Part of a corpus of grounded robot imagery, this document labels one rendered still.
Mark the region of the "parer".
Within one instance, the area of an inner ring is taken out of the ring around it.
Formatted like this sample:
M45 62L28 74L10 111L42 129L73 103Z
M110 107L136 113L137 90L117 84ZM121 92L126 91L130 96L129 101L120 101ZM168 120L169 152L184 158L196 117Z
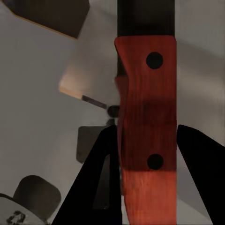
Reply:
M129 225L176 225L175 0L122 0L114 45L128 79L121 178Z

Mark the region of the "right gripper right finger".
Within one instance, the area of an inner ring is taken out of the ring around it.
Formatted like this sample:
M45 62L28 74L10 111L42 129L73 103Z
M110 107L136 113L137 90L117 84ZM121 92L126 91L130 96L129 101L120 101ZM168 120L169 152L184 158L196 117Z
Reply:
M185 125L178 125L177 145L213 225L225 225L225 147Z

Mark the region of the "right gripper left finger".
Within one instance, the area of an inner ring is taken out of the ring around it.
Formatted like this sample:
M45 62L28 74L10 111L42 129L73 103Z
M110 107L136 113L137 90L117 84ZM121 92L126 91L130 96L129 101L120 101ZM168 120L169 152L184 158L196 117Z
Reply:
M109 207L93 209L100 175L108 154ZM122 225L116 125L100 132L52 225Z

